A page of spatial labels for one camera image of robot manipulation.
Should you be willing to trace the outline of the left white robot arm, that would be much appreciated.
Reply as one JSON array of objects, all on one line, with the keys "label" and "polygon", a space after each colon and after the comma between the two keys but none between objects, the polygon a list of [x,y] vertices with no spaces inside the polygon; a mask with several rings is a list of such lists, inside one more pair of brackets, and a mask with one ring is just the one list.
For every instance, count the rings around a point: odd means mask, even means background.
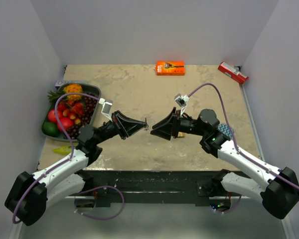
[{"label": "left white robot arm", "polygon": [[112,113],[111,120],[101,127],[82,126],[78,145],[67,156],[43,170],[32,174],[24,171],[17,176],[4,203],[12,212],[12,222],[31,226],[62,198],[76,193],[89,195],[92,181],[77,172],[98,159],[102,152],[98,144],[116,135],[126,139],[147,126],[147,121],[129,118],[120,111]]}]

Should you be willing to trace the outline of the small silver key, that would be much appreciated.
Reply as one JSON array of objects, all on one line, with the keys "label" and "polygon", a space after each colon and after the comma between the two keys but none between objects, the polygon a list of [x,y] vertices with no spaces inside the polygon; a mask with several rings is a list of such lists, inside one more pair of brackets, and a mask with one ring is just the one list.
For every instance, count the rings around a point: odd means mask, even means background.
[{"label": "small silver key", "polygon": [[144,126],[144,130],[148,131],[149,130],[149,124],[147,122],[147,118],[145,118],[145,126]]}]

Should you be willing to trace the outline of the brass padlock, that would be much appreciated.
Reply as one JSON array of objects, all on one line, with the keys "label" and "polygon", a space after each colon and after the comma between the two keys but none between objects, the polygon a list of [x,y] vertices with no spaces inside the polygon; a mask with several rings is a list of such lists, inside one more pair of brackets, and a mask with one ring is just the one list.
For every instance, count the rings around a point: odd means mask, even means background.
[{"label": "brass padlock", "polygon": [[183,132],[179,132],[177,135],[178,138],[184,138],[185,137],[185,133]]}]

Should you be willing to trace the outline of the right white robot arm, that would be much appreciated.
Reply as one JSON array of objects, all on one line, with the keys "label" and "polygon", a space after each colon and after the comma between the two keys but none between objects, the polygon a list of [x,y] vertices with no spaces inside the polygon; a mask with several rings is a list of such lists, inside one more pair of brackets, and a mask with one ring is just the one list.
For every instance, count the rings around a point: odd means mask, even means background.
[{"label": "right white robot arm", "polygon": [[240,169],[246,176],[221,170],[213,179],[212,190],[222,196],[226,192],[237,193],[260,202],[274,217],[284,219],[299,202],[299,182],[296,173],[285,167],[272,166],[239,146],[221,132],[220,122],[214,110],[203,109],[197,119],[186,118],[176,109],[152,127],[151,134],[171,140],[180,132],[201,136],[202,149],[216,158]]}]

